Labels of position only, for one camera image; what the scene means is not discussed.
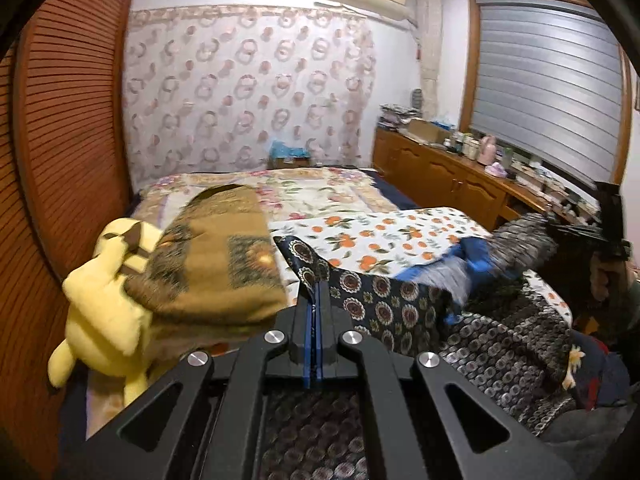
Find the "wooden sideboard cabinet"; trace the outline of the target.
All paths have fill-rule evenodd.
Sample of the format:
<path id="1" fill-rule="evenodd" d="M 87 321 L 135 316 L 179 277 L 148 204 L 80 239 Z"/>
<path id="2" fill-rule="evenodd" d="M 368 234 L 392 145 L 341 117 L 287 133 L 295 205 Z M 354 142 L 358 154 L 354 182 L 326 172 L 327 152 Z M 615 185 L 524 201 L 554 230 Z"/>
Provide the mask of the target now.
<path id="1" fill-rule="evenodd" d="M 477 162 L 398 132 L 375 130 L 372 167 L 418 206 L 457 208 L 489 231 L 526 212 L 552 211 L 563 223 L 578 221 L 525 186 L 486 174 Z"/>

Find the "grey window blind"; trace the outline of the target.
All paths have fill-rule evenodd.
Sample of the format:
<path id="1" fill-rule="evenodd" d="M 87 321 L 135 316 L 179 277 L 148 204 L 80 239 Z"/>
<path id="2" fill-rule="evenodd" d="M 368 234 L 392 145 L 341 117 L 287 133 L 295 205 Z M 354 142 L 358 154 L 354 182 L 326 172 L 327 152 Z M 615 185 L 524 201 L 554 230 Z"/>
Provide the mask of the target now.
<path id="1" fill-rule="evenodd" d="M 573 178 L 606 181 L 623 111 L 617 40 L 595 10 L 561 0 L 476 0 L 470 127 Z"/>

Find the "orange print bed sheet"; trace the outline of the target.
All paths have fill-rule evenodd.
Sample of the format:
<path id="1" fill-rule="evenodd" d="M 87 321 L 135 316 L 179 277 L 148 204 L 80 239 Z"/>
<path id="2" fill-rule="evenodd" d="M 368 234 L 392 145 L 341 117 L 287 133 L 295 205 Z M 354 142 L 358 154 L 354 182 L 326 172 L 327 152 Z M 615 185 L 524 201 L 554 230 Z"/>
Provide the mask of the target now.
<path id="1" fill-rule="evenodd" d="M 489 231 L 450 207 L 391 212 L 344 212 L 269 223 L 274 236 L 295 236 L 332 266 L 392 278 L 439 259 L 463 237 Z"/>

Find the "navy patterned silk garment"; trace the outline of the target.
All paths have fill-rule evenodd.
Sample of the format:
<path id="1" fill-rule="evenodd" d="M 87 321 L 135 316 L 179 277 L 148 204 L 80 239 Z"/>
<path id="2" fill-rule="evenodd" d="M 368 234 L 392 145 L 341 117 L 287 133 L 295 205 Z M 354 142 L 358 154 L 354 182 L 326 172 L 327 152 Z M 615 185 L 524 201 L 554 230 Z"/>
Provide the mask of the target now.
<path id="1" fill-rule="evenodd" d="M 345 444 L 324 440 L 316 477 L 573 477 L 540 440 L 573 405 L 563 386 L 570 314 L 532 284 L 534 267 L 555 250 L 542 214 L 487 238 L 463 237 L 393 278 L 332 266 L 295 236 L 271 237 L 281 274 L 314 304 L 311 388 L 338 384 L 316 382 L 319 282 L 352 319 L 338 353 L 358 368 L 349 383 L 361 434 Z"/>

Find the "patterned wall curtain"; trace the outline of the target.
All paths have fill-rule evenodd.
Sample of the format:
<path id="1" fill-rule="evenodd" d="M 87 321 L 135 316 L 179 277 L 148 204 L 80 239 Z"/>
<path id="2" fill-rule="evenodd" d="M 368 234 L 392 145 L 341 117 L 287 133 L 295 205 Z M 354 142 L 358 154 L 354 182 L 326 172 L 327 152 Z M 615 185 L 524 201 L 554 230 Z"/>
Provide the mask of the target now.
<path id="1" fill-rule="evenodd" d="M 375 66 L 369 23 L 353 13 L 134 11 L 122 77 L 132 184 L 262 169 L 280 146 L 318 165 L 356 165 Z"/>

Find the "pink kettle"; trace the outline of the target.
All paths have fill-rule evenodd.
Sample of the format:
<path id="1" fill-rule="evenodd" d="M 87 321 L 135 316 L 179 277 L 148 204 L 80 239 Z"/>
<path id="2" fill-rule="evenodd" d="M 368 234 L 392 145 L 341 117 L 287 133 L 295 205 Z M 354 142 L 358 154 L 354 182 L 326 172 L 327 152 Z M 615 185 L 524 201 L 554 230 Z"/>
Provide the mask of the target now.
<path id="1" fill-rule="evenodd" d="M 490 166 L 496 160 L 497 139 L 495 136 L 486 134 L 480 139 L 477 162 L 483 166 Z"/>

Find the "blue bag behind bed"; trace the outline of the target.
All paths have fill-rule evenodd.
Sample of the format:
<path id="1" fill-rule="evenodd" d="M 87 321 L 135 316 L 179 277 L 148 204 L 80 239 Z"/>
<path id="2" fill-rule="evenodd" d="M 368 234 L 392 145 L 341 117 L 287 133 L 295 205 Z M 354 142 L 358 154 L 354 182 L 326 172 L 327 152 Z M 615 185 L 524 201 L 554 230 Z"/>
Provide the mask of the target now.
<path id="1" fill-rule="evenodd" d="M 268 157 L 269 169 L 292 169 L 311 166 L 311 156 L 306 148 L 294 148 L 281 141 L 273 141 Z"/>

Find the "yellow plush toy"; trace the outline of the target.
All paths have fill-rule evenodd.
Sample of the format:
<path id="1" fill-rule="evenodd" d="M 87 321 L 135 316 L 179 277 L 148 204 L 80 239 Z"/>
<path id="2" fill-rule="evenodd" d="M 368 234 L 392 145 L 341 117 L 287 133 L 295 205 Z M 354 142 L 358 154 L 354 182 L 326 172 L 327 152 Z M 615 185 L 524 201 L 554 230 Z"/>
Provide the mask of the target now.
<path id="1" fill-rule="evenodd" d="M 148 222 L 116 219 L 103 229 L 92 258 L 66 276 L 65 337 L 48 362 L 53 387 L 63 387 L 80 361 L 122 379 L 126 405 L 146 389 L 152 314 L 126 294 L 124 284 L 142 274 L 162 234 Z"/>

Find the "floral quilt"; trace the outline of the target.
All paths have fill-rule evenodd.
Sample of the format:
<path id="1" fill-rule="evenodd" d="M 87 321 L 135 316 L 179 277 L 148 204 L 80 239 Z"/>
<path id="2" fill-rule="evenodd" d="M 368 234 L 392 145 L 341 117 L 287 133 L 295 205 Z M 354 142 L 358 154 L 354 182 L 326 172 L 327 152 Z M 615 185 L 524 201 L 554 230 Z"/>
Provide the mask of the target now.
<path id="1" fill-rule="evenodd" d="M 163 229 L 198 193 L 228 184 L 252 188 L 270 221 L 399 209 L 383 196 L 370 174 L 360 169 L 316 167 L 231 174 L 173 174 L 142 190 L 141 202 L 132 216 Z"/>

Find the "cardboard box on sideboard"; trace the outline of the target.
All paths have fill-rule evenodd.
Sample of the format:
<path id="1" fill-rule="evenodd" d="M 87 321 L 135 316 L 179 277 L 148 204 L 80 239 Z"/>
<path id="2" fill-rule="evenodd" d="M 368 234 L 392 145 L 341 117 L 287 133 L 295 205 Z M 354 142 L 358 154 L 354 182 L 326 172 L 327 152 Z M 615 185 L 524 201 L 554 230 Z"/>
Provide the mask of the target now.
<path id="1" fill-rule="evenodd" d="M 426 143 L 443 144 L 449 138 L 450 132 L 432 122 L 420 118 L 412 118 L 408 123 L 408 133 Z"/>

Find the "olive brown folded blanket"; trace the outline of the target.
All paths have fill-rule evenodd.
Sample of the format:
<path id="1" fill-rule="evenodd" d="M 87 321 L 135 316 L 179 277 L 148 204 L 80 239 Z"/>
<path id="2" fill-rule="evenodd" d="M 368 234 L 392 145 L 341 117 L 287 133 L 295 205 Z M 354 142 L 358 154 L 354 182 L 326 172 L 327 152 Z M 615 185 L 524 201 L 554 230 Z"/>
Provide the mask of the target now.
<path id="1" fill-rule="evenodd" d="M 124 289 L 150 311 L 150 351 L 160 359 L 263 333 L 288 305 L 257 193 L 236 184 L 184 206 Z"/>

